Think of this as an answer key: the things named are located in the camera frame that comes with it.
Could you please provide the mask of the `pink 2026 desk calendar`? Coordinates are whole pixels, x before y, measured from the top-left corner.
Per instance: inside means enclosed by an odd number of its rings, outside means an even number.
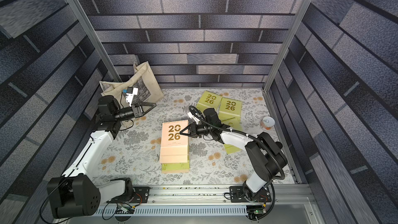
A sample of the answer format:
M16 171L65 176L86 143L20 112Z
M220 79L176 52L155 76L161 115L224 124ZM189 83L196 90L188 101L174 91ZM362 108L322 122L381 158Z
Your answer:
M188 173L188 172L189 172L189 169L171 170L171 171L162 170L161 171L162 174L178 174L178 173Z

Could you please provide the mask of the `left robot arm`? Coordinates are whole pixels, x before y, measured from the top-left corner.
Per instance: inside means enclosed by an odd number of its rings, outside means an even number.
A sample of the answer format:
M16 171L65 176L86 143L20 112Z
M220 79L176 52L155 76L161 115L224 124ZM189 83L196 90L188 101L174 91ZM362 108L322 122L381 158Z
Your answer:
M156 106L155 103L134 103L132 94L128 94L127 99L125 108L112 95L99 99L98 122L84 149L60 177L52 178L48 183L45 202L49 203L55 219L63 222L73 217L91 216L104 203L128 203L136 197L128 177L113 179L102 186L96 186L92 181L93 170L122 130L122 122L141 118Z

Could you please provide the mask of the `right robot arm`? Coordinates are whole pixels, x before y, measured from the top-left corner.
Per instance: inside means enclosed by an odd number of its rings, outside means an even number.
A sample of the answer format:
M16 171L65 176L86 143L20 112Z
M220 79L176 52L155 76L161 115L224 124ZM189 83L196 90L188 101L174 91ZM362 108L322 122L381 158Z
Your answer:
M254 173L243 182L243 194L252 202L261 197L261 190L271 186L274 180L284 180L284 167L288 164L282 151L281 142L275 142L271 136L262 132L250 135L221 122L214 108L207 108L201 113L196 107L189 106L188 116L193 123L182 129L179 134L190 138L210 135L212 140L245 150Z

